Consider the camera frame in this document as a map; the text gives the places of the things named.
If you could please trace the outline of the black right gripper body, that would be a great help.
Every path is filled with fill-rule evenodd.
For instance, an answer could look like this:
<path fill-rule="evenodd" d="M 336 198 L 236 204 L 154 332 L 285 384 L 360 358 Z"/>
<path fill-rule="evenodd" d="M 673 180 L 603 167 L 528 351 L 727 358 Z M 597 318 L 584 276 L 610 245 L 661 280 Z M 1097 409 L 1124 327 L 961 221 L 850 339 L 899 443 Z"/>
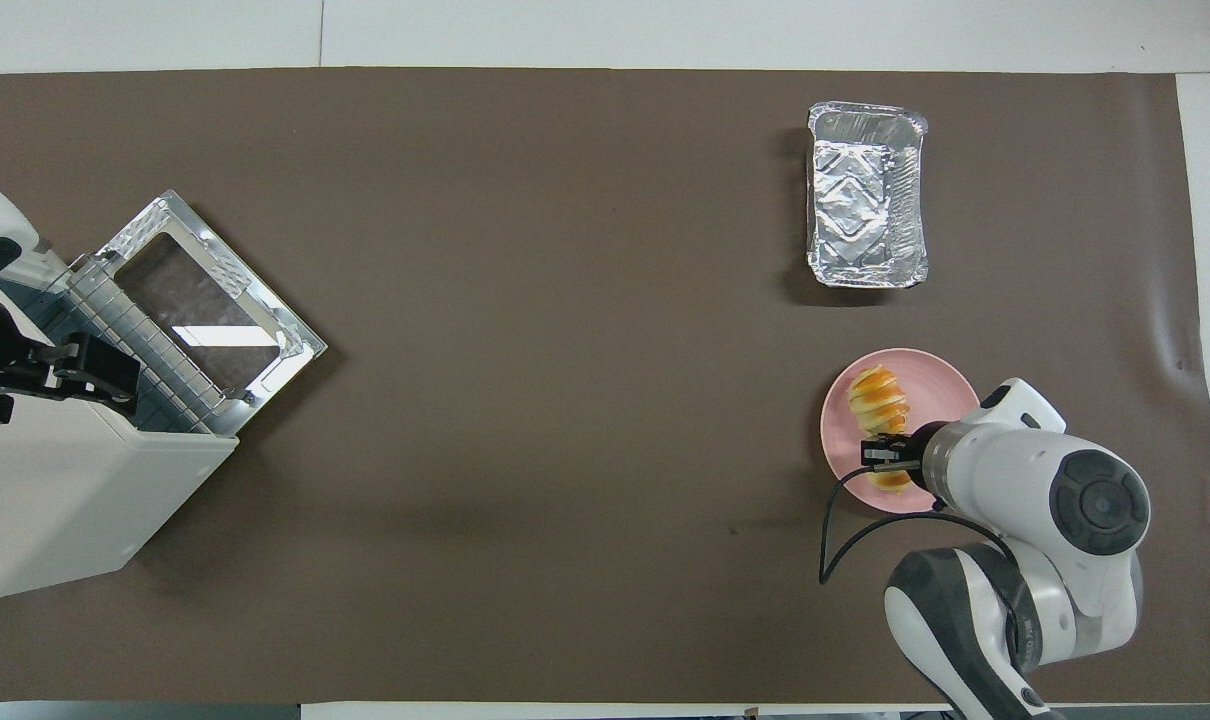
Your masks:
<path fill-rule="evenodd" d="M 908 438 L 908 477 L 926 493 L 943 493 L 945 482 L 945 455 L 947 455 L 947 427 L 952 421 L 929 421 Z"/>

